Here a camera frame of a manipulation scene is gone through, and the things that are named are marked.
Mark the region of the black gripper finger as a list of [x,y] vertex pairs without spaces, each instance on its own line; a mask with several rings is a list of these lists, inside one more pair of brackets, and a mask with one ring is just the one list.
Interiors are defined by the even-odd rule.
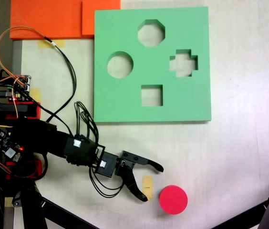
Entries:
[[127,186],[129,191],[140,201],[147,202],[148,198],[143,194],[137,186],[133,170],[130,167],[124,167],[122,172],[123,183]]
[[144,158],[144,157],[141,157],[141,156],[136,156],[136,163],[137,164],[140,164],[140,165],[149,165],[149,166],[152,166],[156,171],[158,172],[163,172],[164,171],[164,168],[157,162],[155,161],[152,161],[150,159],[147,159],[147,158]]

